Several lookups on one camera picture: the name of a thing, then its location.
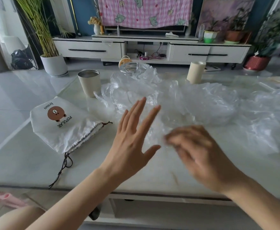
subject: blue wall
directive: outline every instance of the blue wall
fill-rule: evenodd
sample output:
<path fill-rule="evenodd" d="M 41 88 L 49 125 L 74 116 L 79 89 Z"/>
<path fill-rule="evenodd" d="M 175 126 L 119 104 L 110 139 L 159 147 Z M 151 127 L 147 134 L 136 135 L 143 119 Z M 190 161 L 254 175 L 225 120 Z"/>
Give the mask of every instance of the blue wall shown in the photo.
<path fill-rule="evenodd" d="M 96 16 L 95 7 L 93 5 L 93 0 L 72 0 L 74 11 L 77 19 L 78 29 L 82 35 L 92 35 L 94 34 L 93 26 L 88 24 L 88 20 L 91 16 Z M 246 27 L 250 30 L 257 30 L 261 26 L 262 18 L 270 10 L 274 0 L 255 0 L 251 15 L 247 22 Z M 203 0 L 194 0 L 192 11 L 197 19 L 201 13 Z M 192 29 L 192 34 L 194 35 L 196 27 Z"/>

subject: coffee table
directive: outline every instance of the coffee table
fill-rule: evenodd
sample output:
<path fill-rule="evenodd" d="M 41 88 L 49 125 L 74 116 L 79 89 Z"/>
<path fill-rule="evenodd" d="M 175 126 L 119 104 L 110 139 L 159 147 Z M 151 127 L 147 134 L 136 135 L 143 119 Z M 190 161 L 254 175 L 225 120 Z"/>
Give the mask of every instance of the coffee table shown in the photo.
<path fill-rule="evenodd" d="M 102 83 L 108 82 L 113 72 L 100 70 Z M 185 76 L 174 73 L 162 76 L 179 82 L 185 79 Z M 258 85 L 257 77 L 205 75 L 203 81 L 264 90 Z M 110 120 L 111 113 L 105 112 L 102 103 L 85 97 L 78 78 L 58 96 L 88 109 L 102 121 Z M 239 169 L 280 199 L 280 153 L 262 156 L 246 151 L 234 139 L 233 133 L 238 132 L 236 125 L 207 130 Z M 48 190 L 48 185 L 61 168 L 63 156 L 33 133 L 30 120 L 25 121 L 0 144 L 0 191 L 13 193 L 49 209 L 102 163 L 115 132 L 116 125 L 109 124 L 74 152 L 73 166 L 63 170 L 58 182 Z M 193 179 L 173 150 L 161 149 L 145 168 L 107 197 L 99 207 L 101 215 L 95 223 L 179 229 L 205 229 L 211 227 L 210 224 L 231 224 L 236 229 L 259 229 L 233 205 L 226 197 L 208 190 Z"/>

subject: drawstring bag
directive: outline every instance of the drawstring bag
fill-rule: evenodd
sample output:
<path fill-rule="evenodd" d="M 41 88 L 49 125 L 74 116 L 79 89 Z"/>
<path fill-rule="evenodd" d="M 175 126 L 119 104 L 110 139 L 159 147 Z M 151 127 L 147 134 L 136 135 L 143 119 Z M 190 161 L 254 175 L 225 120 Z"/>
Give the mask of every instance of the drawstring bag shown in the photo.
<path fill-rule="evenodd" d="M 59 154 L 64 154 L 58 180 L 62 170 L 72 166 L 70 154 L 78 149 L 84 142 L 95 135 L 104 125 L 89 112 L 82 110 L 60 97 L 35 107 L 30 112 L 30 120 L 34 133 Z"/>

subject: tv stand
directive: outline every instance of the tv stand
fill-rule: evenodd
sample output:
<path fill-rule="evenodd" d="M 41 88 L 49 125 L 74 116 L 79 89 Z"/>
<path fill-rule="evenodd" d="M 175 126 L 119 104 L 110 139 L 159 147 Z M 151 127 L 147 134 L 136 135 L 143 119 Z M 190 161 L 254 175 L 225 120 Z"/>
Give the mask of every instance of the tv stand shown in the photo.
<path fill-rule="evenodd" d="M 193 36 L 166 37 L 165 35 L 93 35 L 72 39 L 54 38 L 55 45 L 64 57 L 99 58 L 106 62 L 119 62 L 128 55 L 134 62 L 148 64 L 186 64 L 193 61 L 211 63 L 242 63 L 250 44 L 203 43 Z M 158 50 L 165 58 L 139 60 L 138 52 L 152 55 Z"/>

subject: brown bear face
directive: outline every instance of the brown bear face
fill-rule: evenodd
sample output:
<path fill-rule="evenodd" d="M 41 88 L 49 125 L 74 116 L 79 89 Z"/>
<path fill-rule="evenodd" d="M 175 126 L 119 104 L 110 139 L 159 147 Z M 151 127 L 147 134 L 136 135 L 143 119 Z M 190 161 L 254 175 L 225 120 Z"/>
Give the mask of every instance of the brown bear face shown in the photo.
<path fill-rule="evenodd" d="M 59 122 L 63 117 L 66 117 L 66 114 L 64 113 L 64 110 L 61 107 L 53 106 L 48 110 L 47 116 L 49 119 Z"/>

